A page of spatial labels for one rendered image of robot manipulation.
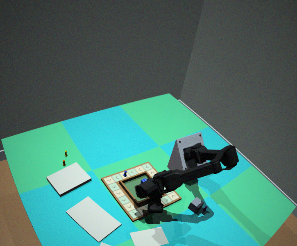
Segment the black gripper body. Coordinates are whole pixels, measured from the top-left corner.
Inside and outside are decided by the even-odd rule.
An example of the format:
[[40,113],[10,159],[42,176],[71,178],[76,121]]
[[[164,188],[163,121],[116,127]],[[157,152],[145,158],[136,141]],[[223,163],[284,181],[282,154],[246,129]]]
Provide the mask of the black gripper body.
[[162,194],[159,191],[155,191],[149,196],[151,198],[151,203],[148,203],[147,209],[149,213],[162,213],[163,204],[161,202]]

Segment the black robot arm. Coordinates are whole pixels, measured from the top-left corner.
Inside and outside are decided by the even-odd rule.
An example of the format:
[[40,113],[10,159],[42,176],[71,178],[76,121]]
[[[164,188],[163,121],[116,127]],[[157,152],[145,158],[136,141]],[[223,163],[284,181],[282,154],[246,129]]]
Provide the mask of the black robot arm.
[[[203,164],[206,160],[210,161],[200,166],[186,170],[164,170],[154,175],[143,183],[135,186],[137,197],[140,199],[151,196],[155,191],[159,194],[166,194],[181,187],[188,181],[195,180],[211,174],[218,174],[223,170],[230,170],[239,162],[235,146],[229,145],[221,150],[208,150],[201,143],[197,143],[188,148],[184,148],[185,161],[195,159],[195,163]],[[226,168],[221,167],[221,163]],[[166,188],[164,190],[164,187]]]

